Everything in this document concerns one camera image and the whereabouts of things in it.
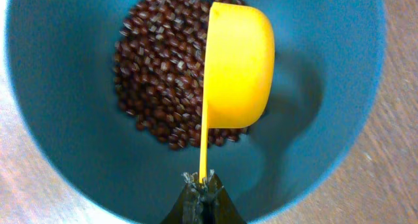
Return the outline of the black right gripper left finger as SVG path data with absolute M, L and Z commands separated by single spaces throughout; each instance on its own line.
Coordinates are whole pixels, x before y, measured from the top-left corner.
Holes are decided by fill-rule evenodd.
M 203 195 L 197 172 L 182 174 L 185 186 L 161 224 L 203 224 Z

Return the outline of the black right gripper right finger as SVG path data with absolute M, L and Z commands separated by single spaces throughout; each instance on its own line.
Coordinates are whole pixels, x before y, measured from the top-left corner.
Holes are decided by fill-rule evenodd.
M 201 220 L 204 224 L 246 224 L 214 170 L 204 179 Z

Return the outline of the yellow plastic scoop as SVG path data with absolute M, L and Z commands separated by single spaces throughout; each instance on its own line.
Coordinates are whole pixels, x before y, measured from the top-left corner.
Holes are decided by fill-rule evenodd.
M 199 182 L 206 182 L 208 131 L 254 124 L 265 110 L 274 74 L 275 40 L 260 10 L 215 2 L 204 62 Z

